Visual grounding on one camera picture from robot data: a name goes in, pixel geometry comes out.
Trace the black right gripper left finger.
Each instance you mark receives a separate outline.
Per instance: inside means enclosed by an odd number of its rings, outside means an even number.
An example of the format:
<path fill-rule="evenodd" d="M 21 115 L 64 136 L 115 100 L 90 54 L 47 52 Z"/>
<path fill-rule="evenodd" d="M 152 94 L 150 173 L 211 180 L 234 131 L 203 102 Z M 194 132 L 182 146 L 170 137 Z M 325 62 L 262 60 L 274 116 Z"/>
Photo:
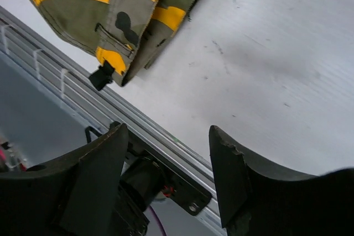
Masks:
<path fill-rule="evenodd" d="M 1 173 L 2 235 L 108 235 L 128 129 L 26 171 Z"/>

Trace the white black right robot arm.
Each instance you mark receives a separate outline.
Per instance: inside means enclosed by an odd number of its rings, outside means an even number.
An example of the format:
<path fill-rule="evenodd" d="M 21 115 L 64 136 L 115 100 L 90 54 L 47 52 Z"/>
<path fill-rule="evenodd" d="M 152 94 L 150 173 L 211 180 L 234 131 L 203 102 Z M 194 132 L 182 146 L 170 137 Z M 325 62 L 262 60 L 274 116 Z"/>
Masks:
<path fill-rule="evenodd" d="M 32 167 L 1 160 L 2 235 L 145 235 L 159 193 L 192 215 L 211 195 L 153 155 L 124 169 L 125 124 Z M 321 176 L 281 166 L 213 125 L 209 146 L 221 226 L 228 235 L 352 235 L 353 169 Z"/>

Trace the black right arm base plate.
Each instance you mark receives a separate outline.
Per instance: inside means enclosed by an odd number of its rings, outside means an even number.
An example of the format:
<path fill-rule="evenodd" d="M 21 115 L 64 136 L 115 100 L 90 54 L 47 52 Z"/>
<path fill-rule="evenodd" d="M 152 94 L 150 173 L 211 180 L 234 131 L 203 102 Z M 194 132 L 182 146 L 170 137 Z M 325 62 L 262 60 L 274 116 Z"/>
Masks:
<path fill-rule="evenodd" d="M 212 195 L 207 189 L 149 144 L 142 140 L 130 140 L 128 152 L 136 158 L 148 157 L 158 163 L 165 173 L 162 191 L 188 214 L 197 216 L 210 203 Z"/>

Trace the camouflage yellow green trousers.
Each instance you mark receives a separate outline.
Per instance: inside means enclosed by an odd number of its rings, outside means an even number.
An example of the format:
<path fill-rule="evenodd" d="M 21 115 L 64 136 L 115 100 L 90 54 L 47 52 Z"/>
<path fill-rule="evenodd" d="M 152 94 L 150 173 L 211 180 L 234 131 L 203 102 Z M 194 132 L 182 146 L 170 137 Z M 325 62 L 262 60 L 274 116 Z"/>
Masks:
<path fill-rule="evenodd" d="M 169 44 L 198 0 L 30 0 L 63 41 L 100 63 L 97 89 L 126 85 Z"/>

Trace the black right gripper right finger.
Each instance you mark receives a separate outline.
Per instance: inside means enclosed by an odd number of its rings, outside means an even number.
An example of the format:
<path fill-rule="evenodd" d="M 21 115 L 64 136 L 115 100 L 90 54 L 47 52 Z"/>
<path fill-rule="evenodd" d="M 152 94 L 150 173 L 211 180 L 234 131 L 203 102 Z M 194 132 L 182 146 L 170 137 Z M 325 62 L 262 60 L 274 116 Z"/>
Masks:
<path fill-rule="evenodd" d="M 281 166 L 209 129 L 221 225 L 228 235 L 352 235 L 353 169 L 321 176 Z"/>

